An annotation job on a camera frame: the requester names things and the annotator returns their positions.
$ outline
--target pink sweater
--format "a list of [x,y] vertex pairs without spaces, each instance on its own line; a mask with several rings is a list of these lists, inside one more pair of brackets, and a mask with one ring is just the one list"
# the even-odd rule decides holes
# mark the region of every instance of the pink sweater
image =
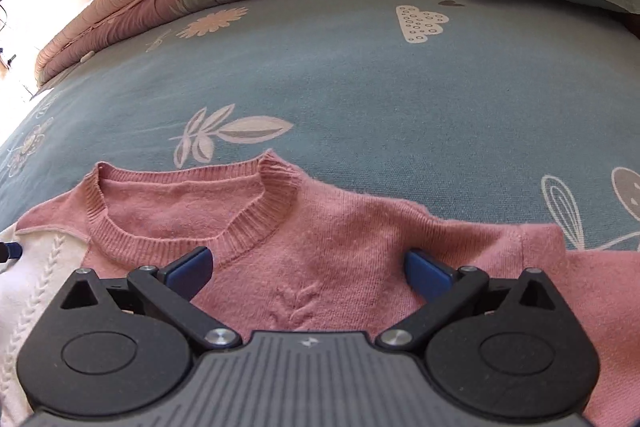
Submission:
[[20,218],[17,233],[56,230],[86,243],[83,266],[122,277],[164,266],[196,246],[215,256],[194,303],[245,339],[252,330],[366,330],[420,304],[402,261],[422,248],[493,277],[543,268],[602,363],[588,418],[602,427],[640,417],[640,254],[571,251],[555,225],[445,221],[409,201],[346,192],[273,152],[239,164],[132,172],[98,164],[70,192]]

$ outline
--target gray gripper base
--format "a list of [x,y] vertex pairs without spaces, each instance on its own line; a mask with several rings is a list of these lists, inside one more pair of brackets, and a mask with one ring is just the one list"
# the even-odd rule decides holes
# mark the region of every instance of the gray gripper base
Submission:
[[[91,421],[38,412],[24,427]],[[246,346],[202,357],[180,389],[100,427],[488,427],[430,388],[410,356],[383,353],[363,333],[256,332]],[[588,427],[578,415],[547,427]]]

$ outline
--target leaf pattern on sweater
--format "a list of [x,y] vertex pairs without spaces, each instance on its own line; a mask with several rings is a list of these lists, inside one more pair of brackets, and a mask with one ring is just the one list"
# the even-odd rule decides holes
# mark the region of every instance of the leaf pattern on sweater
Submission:
[[[8,346],[2,355],[0,362],[0,404],[7,404],[6,393],[9,391],[12,384],[18,382],[18,376],[15,370],[15,363],[18,358],[20,347],[27,338],[31,329],[35,325],[40,314],[44,311],[44,307],[38,310],[38,306],[41,304],[43,297],[49,287],[51,277],[53,276],[56,264],[60,258],[62,252],[62,246],[65,242],[65,235],[56,234],[51,251],[47,257],[47,262],[42,269],[42,274],[38,279],[33,292],[27,299],[24,311],[18,318],[15,329],[9,338]],[[2,411],[2,417],[5,417],[5,411]]]
[[314,282],[300,290],[278,286],[270,312],[272,330],[305,330],[313,317],[320,295],[320,283]]

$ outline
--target bed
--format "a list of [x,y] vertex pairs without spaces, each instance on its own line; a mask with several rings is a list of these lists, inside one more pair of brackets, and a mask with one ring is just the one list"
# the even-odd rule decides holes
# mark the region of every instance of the bed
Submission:
[[565,0],[94,0],[41,52],[48,94],[0,150],[0,229],[99,160],[274,148],[440,217],[640,250],[634,24]]

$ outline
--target knit texture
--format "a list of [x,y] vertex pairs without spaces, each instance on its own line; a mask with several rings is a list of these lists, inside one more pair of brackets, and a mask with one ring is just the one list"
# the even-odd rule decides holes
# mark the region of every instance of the knit texture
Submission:
[[19,241],[22,258],[0,273],[1,427],[20,425],[30,412],[15,363],[34,325],[86,253],[86,243],[58,231],[15,235],[10,227],[0,241]]
[[600,354],[589,418],[609,427],[640,417],[640,255],[567,254],[555,225],[441,220],[416,203],[313,180],[269,151],[248,162],[175,172],[100,163],[72,191],[17,223],[18,234],[38,230],[86,241],[82,265],[101,277],[164,266],[209,247],[214,277],[193,302],[245,340],[252,330],[380,333],[422,304],[404,279],[410,248],[493,277],[540,266]]

